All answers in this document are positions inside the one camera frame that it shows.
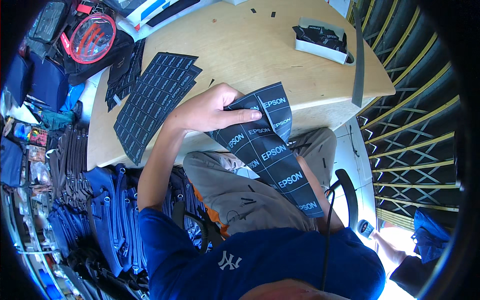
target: man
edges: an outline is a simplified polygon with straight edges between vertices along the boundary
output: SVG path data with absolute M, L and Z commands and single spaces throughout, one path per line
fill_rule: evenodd
M 357 228 L 364 237 L 377 241 L 388 260 L 396 265 L 396 269 L 390 274 L 390 280 L 395 281 L 412 297 L 418 298 L 423 285 L 429 279 L 443 250 L 447 247 L 450 234 L 424 208 L 418 208 L 415 211 L 413 224 L 415 233 L 412 235 L 412 239 L 417 245 L 414 252 L 418 252 L 420 255 L 397 249 L 385 240 L 368 221 L 359 221 Z
M 242 96 L 228 84 L 216 85 L 173 110 L 160 130 L 138 183 L 150 298 L 377 299 L 384 288 L 383 266 L 334 211 L 326 283 L 320 291 L 330 208 L 320 182 L 330 185 L 336 147 L 329 129 L 294 144 L 324 217 L 309 219 L 273 188 L 225 170 L 222 166 L 241 164 L 234 156 L 200 152 L 188 154 L 184 168 L 230 237 L 200 255 L 188 235 L 161 212 L 171 168 L 188 132 L 260 119 L 257 110 L 223 111 Z

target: black fabric scrap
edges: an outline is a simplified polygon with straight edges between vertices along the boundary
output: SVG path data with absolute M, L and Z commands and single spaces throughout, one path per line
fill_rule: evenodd
M 294 26 L 292 29 L 297 34 L 297 39 L 299 40 L 347 53 L 346 34 L 343 35 L 341 41 L 333 30 L 325 29 L 323 26 L 310 25 L 308 28 Z
M 167 116 L 196 84 L 197 56 L 159 52 L 147 66 L 113 126 L 125 154 L 136 165 Z
M 205 133 L 243 161 L 263 182 L 276 189 L 306 216 L 322 217 L 323 210 L 287 146 L 292 112 L 282 83 L 252 92 L 223 110 L 245 108 L 259 110 L 262 118 Z
M 121 101 L 132 92 L 135 84 L 140 79 L 144 47 L 145 39 L 138 40 L 133 46 L 133 52 L 130 57 L 128 71 L 118 78 L 108 80 L 108 90 L 107 95 L 105 96 L 108 112 L 110 112 L 117 105 L 117 102 L 113 99 L 113 97 L 117 95 Z M 117 69 L 117 67 L 118 64 L 112 65 L 110 68 L 110 74 L 112 74 L 112 70 Z

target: hand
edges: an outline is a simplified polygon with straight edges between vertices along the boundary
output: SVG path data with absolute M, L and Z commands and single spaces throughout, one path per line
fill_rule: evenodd
M 243 96 L 226 83 L 217 84 L 175 108 L 165 123 L 186 132 L 208 132 L 260 119 L 262 113 L 255 109 L 223 111 L 224 106 Z

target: yellow bar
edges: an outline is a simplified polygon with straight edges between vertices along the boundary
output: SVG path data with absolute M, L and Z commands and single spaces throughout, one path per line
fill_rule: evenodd
M 352 17 L 352 9 L 353 9 L 353 0 L 350 0 L 350 4 L 348 5 L 347 16 L 345 19 L 350 22 L 350 18 Z
M 395 214 L 381 208 L 377 208 L 376 213 L 377 218 L 379 219 L 385 220 L 393 225 L 404 228 L 406 230 L 415 231 L 415 227 L 413 225 L 413 218 L 411 217 Z
M 417 21 L 418 17 L 420 15 L 420 8 L 417 7 L 417 9 L 415 10 L 415 12 L 413 13 L 413 16 L 412 16 L 412 20 L 410 21 L 410 23 L 408 24 L 407 26 L 407 29 L 405 30 L 405 32 L 403 33 L 402 37 L 400 38 L 400 40 L 398 41 L 397 45 L 395 46 L 395 48 L 393 48 L 392 52 L 390 52 L 390 55 L 387 57 L 387 59 L 385 59 L 385 61 L 382 63 L 382 65 L 385 67 L 387 66 L 387 64 L 392 60 L 393 56 L 395 55 L 395 53 L 400 49 L 400 47 L 403 45 L 403 43 L 405 42 L 405 40 L 407 39 L 408 35 L 410 34 L 410 32 L 412 31 L 412 28 L 413 28 L 413 25 L 415 25 L 415 22 Z
M 408 66 L 408 68 L 406 68 L 403 71 L 403 73 L 401 73 L 400 76 L 397 79 L 395 79 L 395 81 L 393 81 L 394 86 L 397 83 L 399 83 L 400 80 L 402 80 L 408 74 L 408 72 L 410 72 L 417 65 L 417 63 L 419 63 L 419 61 L 425 56 L 425 54 L 428 52 L 428 50 L 430 50 L 430 48 L 432 47 L 432 45 L 433 45 L 433 43 L 435 42 L 436 39 L 437 39 L 437 34 L 434 33 L 432 35 L 432 37 L 430 38 L 430 40 L 428 41 L 428 43 L 423 48 L 423 50 L 420 52 L 420 54 L 412 61 L 412 63 Z M 359 116 L 361 113 L 366 111 L 370 106 L 372 106 L 375 102 L 377 102 L 381 97 L 383 97 L 383 96 L 379 96 L 379 97 L 375 98 L 374 100 L 372 100 L 372 102 L 367 104 L 364 108 L 362 108 L 358 112 L 357 116 Z
M 387 29 L 388 23 L 390 23 L 390 20 L 392 19 L 392 15 L 393 15 L 393 12 L 395 11 L 395 7 L 397 3 L 398 3 L 398 0 L 393 0 L 392 8 L 390 8 L 390 11 L 388 12 L 388 15 L 387 15 L 387 19 L 385 20 L 385 23 L 382 26 L 382 29 L 380 29 L 380 33 L 377 35 L 377 38 L 373 42 L 372 50 L 375 50 L 375 47 L 377 47 L 378 43 L 380 42 L 380 38 L 382 37 L 385 30 Z
M 361 25 L 362 32 L 365 30 L 365 27 L 367 26 L 367 22 L 368 22 L 368 19 L 370 18 L 370 14 L 372 13 L 374 4 L 375 4 L 375 0 L 370 0 L 370 3 L 368 4 L 367 14 L 365 15 L 365 20 L 363 20 L 363 24 Z
M 380 115 L 379 117 L 371 120 L 370 122 L 368 122 L 367 124 L 363 125 L 362 127 L 360 127 L 360 129 L 365 129 L 369 126 L 372 126 L 373 124 L 375 124 L 377 121 L 385 118 L 386 116 L 388 116 L 389 114 L 391 114 L 392 112 L 396 111 L 397 109 L 399 109 L 400 107 L 404 106 L 406 103 L 410 102 L 411 100 L 413 100 L 416 96 L 420 95 L 420 93 L 422 93 L 424 90 L 426 90 L 427 88 L 429 88 L 433 83 L 435 83 L 438 79 L 440 79 L 440 77 L 442 77 L 443 74 L 445 74 L 445 72 L 447 72 L 447 70 L 450 68 L 450 62 L 448 62 L 432 79 L 430 79 L 424 86 L 422 86 L 421 88 L 419 88 L 418 90 L 416 90 L 412 95 L 410 95 L 410 97 L 408 97 L 407 99 L 403 100 L 402 102 L 398 103 L 397 105 L 395 105 L 394 107 L 392 107 L 391 109 L 389 109 L 387 112 L 383 113 L 382 115 Z
M 401 204 L 410 204 L 416 207 L 425 207 L 425 208 L 433 208 L 437 210 L 445 210 L 449 212 L 458 212 L 458 208 L 456 207 L 445 207 L 445 206 L 438 206 L 438 205 L 431 205 L 431 204 L 422 204 L 422 203 L 415 203 L 410 201 L 403 201 L 403 200 L 397 200 L 397 199 L 391 199 L 391 198 L 379 197 L 379 196 L 375 196 L 375 198 L 396 202 L 396 203 L 401 203 Z
M 425 168 L 434 168 L 434 167 L 441 167 L 441 166 L 448 166 L 448 165 L 453 165 L 453 159 L 452 160 L 447 160 L 447 161 L 441 161 L 441 162 L 433 163 L 433 164 L 408 166 L 408 167 L 398 167 L 398 168 L 388 168 L 388 169 L 375 169 L 375 170 L 372 170 L 372 173 L 425 169 Z
M 400 131 L 402 131 L 402 130 L 404 130 L 404 129 L 406 129 L 406 128 L 412 127 L 413 125 L 416 125 L 416 124 L 418 124 L 418 123 L 420 123 L 420 122 L 422 122 L 422 121 L 425 121 L 426 119 L 428 119 L 428 118 L 436 115 L 437 113 L 439 113 L 439 112 L 441 112 L 442 110 L 446 109 L 447 107 L 451 106 L 452 104 L 454 104 L 455 102 L 457 102 L 458 99 L 459 99 L 459 97 L 458 97 L 458 95 L 457 95 L 457 96 L 455 96 L 452 100 L 450 100 L 450 101 L 448 101 L 447 103 L 443 104 L 442 106 L 440 106 L 439 108 L 435 109 L 434 111 L 426 114 L 425 116 L 423 116 L 423 117 L 421 117 L 421 118 L 418 118 L 418 119 L 416 119 L 415 121 L 413 121 L 413 122 L 411 122 L 411 123 L 408 123 L 407 125 L 404 125 L 404 126 L 399 127 L 399 128 L 397 128 L 397 129 L 395 129 L 395 130 L 392 130 L 392 131 L 390 131 L 390 132 L 387 132 L 387 133 L 385 133 L 385 134 L 382 134 L 382 135 L 380 135 L 380 136 L 377 136 L 376 138 L 373 138 L 373 139 L 371 139 L 371 140 L 365 141 L 365 144 L 370 144 L 370 143 L 372 143 L 372 142 L 378 141 L 378 140 L 380 140 L 380 139 L 383 139 L 384 137 L 390 136 L 390 135 L 395 134 L 395 133 L 397 133 L 397 132 L 400 132 Z
M 414 189 L 457 189 L 454 184 L 398 184 L 398 183 L 377 183 L 376 186 L 391 186 L 396 188 L 414 188 Z
M 449 138 L 453 137 L 454 134 L 455 134 L 455 132 L 450 132 L 450 133 L 444 134 L 442 136 L 436 137 L 434 139 L 431 139 L 431 140 L 428 140 L 428 141 L 425 141 L 425 142 L 421 142 L 421 143 L 418 143 L 418 144 L 414 144 L 412 146 L 396 149 L 396 150 L 385 152 L 385 153 L 380 153 L 380 154 L 377 154 L 377 155 L 372 155 L 372 156 L 369 156 L 368 158 L 372 159 L 372 158 L 382 157 L 382 156 L 385 156 L 385 155 L 391 155 L 391 154 L 395 154 L 395 153 L 400 153 L 400 152 L 420 148 L 420 147 L 423 147 L 423 146 L 427 146 L 427 145 L 430 145 L 430 144 L 433 144 L 433 143 L 437 143 L 437 142 L 449 139 Z

